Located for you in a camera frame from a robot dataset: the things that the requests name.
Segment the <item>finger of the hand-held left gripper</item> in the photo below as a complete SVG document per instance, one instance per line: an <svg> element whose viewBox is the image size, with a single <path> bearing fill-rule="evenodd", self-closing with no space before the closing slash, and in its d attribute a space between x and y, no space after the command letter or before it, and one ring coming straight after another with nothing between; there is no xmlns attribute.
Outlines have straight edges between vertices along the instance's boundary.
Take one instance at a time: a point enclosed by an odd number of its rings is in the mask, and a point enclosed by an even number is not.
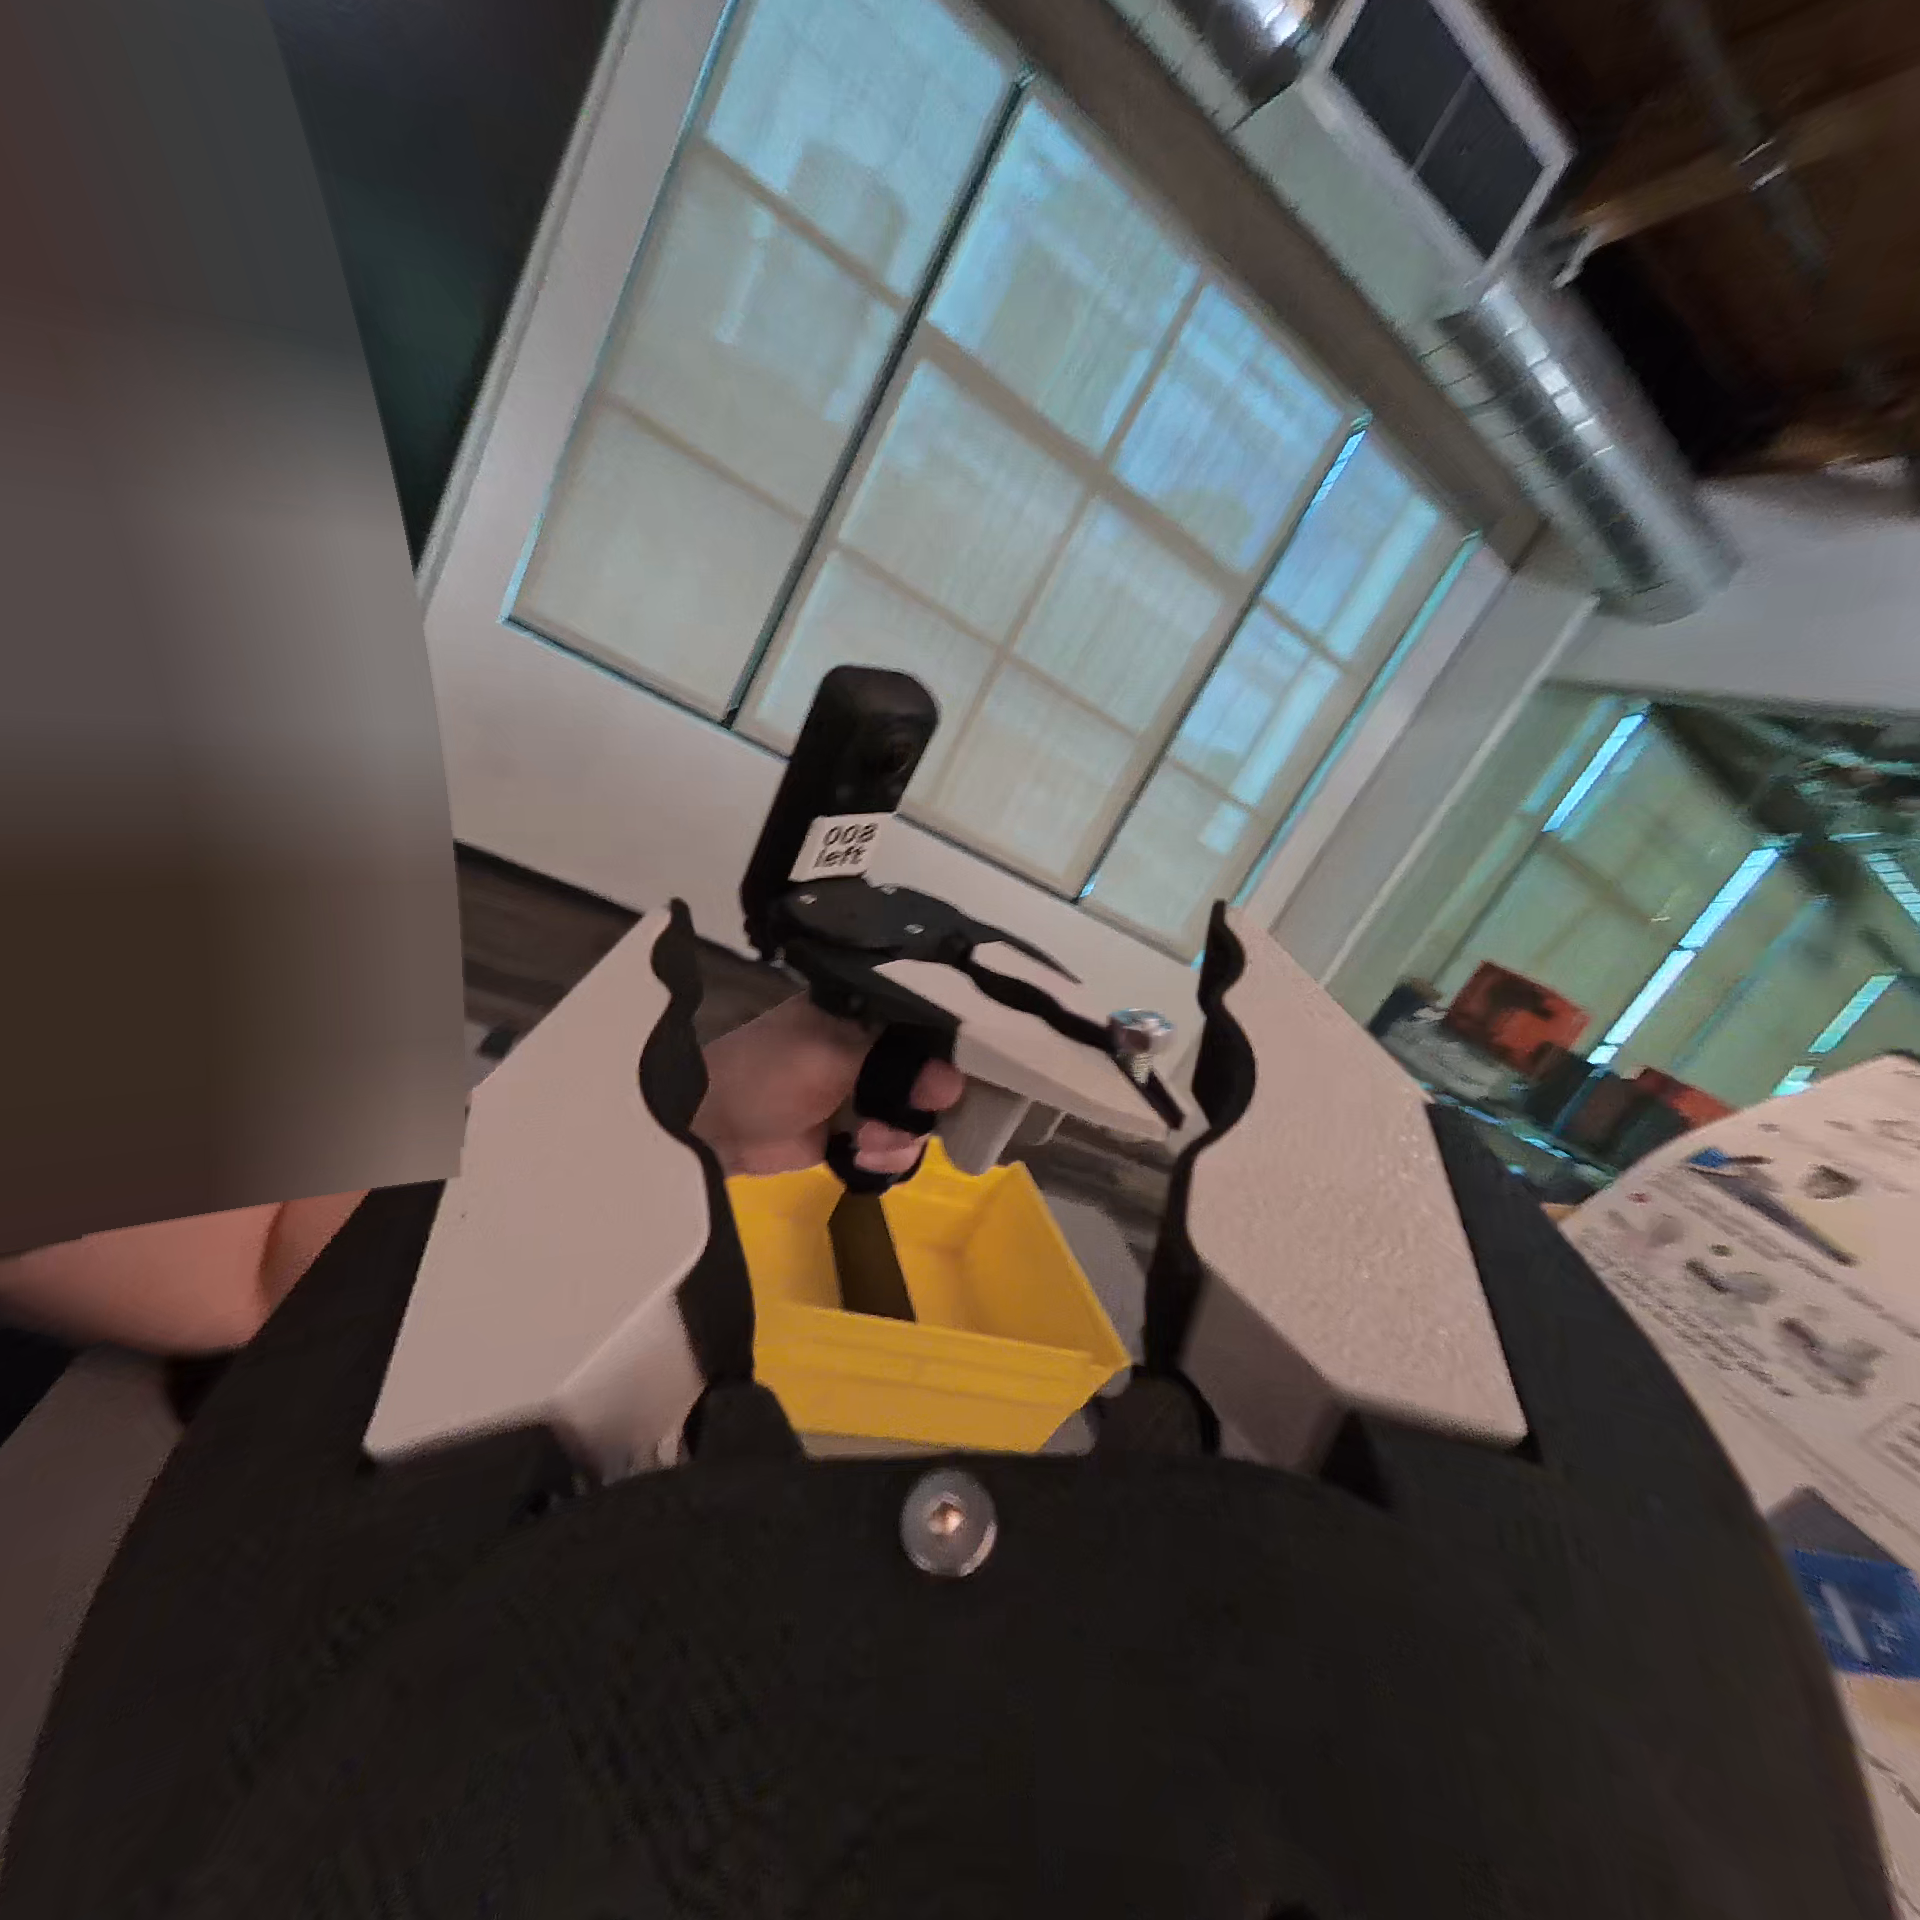
<svg viewBox="0 0 1920 1920"><path fill-rule="evenodd" d="M974 956L962 956L956 967L987 1002L1024 1017L1034 1017L1080 1048L1094 1050L1100 1055L1123 1055L1117 1030L1112 1020L1091 1020L1080 1015L1053 1000L1044 987L1021 977L1008 977L994 972L992 967L982 967Z"/></svg>
<svg viewBox="0 0 1920 1920"><path fill-rule="evenodd" d="M1162 1084L1166 1098L1156 1102L1102 1048L1001 1004L958 967L900 958L878 974L956 1022L950 1063L968 1090L941 1118L939 1137L949 1164L965 1172L990 1170L1008 1146L1048 1142L1062 1118L1145 1146L1171 1144L1188 1123L1171 1084Z"/></svg>

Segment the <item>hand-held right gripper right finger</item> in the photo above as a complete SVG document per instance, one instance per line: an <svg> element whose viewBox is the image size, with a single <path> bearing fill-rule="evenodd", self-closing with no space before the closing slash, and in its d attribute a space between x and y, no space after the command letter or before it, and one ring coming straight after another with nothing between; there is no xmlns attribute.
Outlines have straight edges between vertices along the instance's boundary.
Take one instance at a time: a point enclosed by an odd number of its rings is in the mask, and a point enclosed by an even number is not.
<svg viewBox="0 0 1920 1920"><path fill-rule="evenodd" d="M1226 904L1197 1010L1200 1129L1145 1273L1145 1371L1273 1470L1314 1470L1365 1416L1515 1448L1528 1418L1429 1098Z"/></svg>

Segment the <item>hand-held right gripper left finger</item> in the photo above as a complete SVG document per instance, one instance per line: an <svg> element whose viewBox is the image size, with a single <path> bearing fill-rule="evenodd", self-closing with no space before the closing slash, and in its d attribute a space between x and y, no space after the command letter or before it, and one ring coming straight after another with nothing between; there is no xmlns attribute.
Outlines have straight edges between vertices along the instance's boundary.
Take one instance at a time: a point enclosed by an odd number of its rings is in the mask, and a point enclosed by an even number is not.
<svg viewBox="0 0 1920 1920"><path fill-rule="evenodd" d="M753 1280L691 1127L701 996L674 900L470 1096L368 1419L373 1458L542 1427L577 1463L667 1463L708 1386L753 1384Z"/></svg>

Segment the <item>yellow plastic bin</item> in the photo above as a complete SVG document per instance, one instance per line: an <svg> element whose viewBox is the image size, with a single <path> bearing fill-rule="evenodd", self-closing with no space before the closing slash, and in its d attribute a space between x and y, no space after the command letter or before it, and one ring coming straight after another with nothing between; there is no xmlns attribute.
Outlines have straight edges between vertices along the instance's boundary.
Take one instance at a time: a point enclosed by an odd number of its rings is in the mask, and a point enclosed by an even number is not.
<svg viewBox="0 0 1920 1920"><path fill-rule="evenodd" d="M756 1379L802 1436L1030 1454L1131 1359L1021 1166L968 1172L932 1139L885 1192L909 1321L842 1306L828 1166L728 1179Z"/></svg>

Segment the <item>person's left hand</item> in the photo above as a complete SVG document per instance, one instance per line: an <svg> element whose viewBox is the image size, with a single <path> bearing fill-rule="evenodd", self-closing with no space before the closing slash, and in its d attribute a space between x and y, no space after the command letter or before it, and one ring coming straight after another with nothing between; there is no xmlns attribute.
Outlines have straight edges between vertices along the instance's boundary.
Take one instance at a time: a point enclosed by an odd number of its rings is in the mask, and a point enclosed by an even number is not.
<svg viewBox="0 0 1920 1920"><path fill-rule="evenodd" d="M797 994L705 1048L706 1098L691 1131L730 1179L778 1178L825 1164L833 1137L852 1139L852 1166L900 1178L923 1134L873 1116L858 1076L880 1034Z"/></svg>

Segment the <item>metal storage shelf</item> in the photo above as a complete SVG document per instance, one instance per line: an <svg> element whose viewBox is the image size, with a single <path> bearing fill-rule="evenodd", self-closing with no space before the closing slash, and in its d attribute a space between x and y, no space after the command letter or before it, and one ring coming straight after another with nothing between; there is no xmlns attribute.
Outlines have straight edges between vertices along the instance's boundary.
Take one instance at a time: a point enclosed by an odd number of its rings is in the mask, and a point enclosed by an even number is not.
<svg viewBox="0 0 1920 1920"><path fill-rule="evenodd" d="M1602 1063L1596 1048L1584 1048L1587 1034L1541 1076L1523 1076L1442 1027L1449 1002L1430 984L1403 979L1380 1002L1370 1034L1436 1102L1464 1112L1542 1202L1570 1210L1691 1134L1665 1137L1665 1127L1632 1123L1635 1072L1622 1076Z"/></svg>

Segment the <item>black bin divider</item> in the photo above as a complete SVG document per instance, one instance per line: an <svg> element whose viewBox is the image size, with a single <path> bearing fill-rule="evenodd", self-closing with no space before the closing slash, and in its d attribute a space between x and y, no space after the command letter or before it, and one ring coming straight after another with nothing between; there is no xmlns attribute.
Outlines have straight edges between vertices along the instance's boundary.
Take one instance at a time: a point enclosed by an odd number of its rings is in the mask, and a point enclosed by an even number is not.
<svg viewBox="0 0 1920 1920"><path fill-rule="evenodd" d="M842 1313L912 1326L916 1308L876 1192L843 1192L828 1216Z"/></svg>

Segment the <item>orange hooded printer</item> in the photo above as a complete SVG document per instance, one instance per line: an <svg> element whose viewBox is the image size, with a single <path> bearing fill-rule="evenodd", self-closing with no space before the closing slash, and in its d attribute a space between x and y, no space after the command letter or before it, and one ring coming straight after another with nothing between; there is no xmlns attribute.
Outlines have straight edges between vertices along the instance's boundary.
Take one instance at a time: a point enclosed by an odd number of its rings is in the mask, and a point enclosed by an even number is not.
<svg viewBox="0 0 1920 1920"><path fill-rule="evenodd" d="M1635 1096L1632 1123L1658 1124L1665 1137L1740 1114L1732 1102L1658 1067L1641 1067L1628 1089Z"/></svg>
<svg viewBox="0 0 1920 1920"><path fill-rule="evenodd" d="M1589 1022L1566 994L1498 963L1480 963L1442 1015L1446 1034L1523 1076L1570 1057Z"/></svg>

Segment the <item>printed instruction sheet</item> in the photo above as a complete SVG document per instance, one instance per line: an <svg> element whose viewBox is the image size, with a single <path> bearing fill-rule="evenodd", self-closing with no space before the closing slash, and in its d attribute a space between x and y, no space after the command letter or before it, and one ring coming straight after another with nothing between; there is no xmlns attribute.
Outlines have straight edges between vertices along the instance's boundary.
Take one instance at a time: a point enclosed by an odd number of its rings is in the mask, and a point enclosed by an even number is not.
<svg viewBox="0 0 1920 1920"><path fill-rule="evenodd" d="M1916 1688L1916 1055L1652 1151L1563 1234L1704 1408L1830 1666Z"/></svg>

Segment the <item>large gridded window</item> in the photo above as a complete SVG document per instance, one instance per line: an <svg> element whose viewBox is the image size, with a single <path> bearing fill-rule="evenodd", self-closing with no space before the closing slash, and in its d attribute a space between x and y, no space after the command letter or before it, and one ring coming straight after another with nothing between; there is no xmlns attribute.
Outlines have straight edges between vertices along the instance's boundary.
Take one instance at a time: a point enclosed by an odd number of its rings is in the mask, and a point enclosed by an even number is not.
<svg viewBox="0 0 1920 1920"><path fill-rule="evenodd" d="M513 594L792 753L941 723L907 816L1195 956L1475 548L958 4L734 4Z"/></svg>

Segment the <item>white ceiling air unit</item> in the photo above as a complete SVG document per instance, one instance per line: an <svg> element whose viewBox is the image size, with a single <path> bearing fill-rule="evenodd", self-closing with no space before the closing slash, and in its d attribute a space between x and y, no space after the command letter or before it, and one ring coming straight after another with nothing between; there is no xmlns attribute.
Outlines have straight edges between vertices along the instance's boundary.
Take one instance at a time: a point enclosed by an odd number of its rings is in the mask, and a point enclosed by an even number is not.
<svg viewBox="0 0 1920 1920"><path fill-rule="evenodd" d="M1370 304L1408 332L1470 308L1521 252L1576 144L1491 11L1249 4L1232 138Z"/></svg>

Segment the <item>silver air duct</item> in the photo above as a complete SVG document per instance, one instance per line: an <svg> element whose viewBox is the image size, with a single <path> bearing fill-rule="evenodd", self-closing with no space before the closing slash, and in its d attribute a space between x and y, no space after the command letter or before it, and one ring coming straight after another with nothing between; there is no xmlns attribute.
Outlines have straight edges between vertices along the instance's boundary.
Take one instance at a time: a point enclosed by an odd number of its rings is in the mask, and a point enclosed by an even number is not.
<svg viewBox="0 0 1920 1920"><path fill-rule="evenodd" d="M1258 63L1249 4L1277 2L1166 4L1188 36L1172 76L1238 156L1232 121ZM1422 332L1388 321L1340 273L1573 544L1604 606L1643 624L1689 618L1730 583L1738 559L1614 348L1550 287L1542 240L1541 217L1470 308Z"/></svg>

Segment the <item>dark wall panel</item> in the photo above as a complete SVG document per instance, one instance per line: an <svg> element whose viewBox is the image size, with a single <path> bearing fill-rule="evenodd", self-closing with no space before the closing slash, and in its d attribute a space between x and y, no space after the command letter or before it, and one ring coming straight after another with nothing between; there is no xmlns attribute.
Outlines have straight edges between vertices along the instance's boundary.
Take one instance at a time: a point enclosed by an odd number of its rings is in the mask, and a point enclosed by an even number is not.
<svg viewBox="0 0 1920 1920"><path fill-rule="evenodd" d="M270 2L421 563L613 2Z"/></svg>

